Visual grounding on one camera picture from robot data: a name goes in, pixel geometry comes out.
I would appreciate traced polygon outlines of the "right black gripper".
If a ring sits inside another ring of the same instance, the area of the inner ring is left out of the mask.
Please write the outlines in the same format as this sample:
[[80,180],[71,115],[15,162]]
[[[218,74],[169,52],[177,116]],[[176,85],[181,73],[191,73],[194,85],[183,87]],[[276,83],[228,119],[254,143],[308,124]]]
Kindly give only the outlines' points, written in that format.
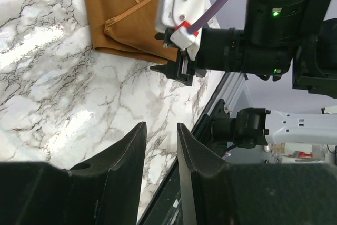
[[176,80],[186,86],[193,84],[193,77],[205,77],[208,70],[239,72],[243,56],[243,31],[230,29],[203,28],[200,49],[195,61],[191,61],[187,50],[181,50],[172,43],[169,36],[173,30],[156,33],[154,38],[164,41],[167,46],[177,49],[175,61],[153,65],[150,70],[164,74],[168,79]]

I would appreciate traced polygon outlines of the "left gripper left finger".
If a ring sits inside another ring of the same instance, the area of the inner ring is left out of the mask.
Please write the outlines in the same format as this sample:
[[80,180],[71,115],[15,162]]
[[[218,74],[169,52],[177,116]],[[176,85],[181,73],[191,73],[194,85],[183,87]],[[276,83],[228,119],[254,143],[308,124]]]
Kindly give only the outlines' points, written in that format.
[[146,133],[141,122],[69,170],[1,163],[1,224],[136,224]]

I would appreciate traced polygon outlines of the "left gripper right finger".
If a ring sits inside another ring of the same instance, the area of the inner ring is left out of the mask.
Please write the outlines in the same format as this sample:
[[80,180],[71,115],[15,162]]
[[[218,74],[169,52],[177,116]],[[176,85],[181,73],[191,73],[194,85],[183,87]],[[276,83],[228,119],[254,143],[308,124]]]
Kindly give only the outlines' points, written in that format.
[[184,224],[336,224],[336,166],[229,164],[177,125],[193,195]]

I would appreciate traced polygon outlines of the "brown cloth napkin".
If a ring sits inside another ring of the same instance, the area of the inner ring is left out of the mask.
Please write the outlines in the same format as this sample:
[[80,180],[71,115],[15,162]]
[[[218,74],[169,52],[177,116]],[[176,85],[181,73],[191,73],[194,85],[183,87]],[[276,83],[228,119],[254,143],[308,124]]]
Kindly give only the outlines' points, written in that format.
[[155,39],[158,0],[85,0],[93,49],[156,63],[176,61],[177,50]]

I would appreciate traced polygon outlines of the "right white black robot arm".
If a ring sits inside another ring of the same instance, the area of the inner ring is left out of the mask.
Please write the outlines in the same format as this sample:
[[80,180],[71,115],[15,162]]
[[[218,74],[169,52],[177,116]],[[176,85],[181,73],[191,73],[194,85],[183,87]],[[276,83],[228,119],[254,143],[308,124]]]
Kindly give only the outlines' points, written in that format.
[[208,70],[254,74],[336,98],[336,20],[325,19],[331,0],[246,0],[245,27],[205,25],[228,0],[203,11],[202,0],[159,0],[156,39],[177,59],[152,70],[186,86]]

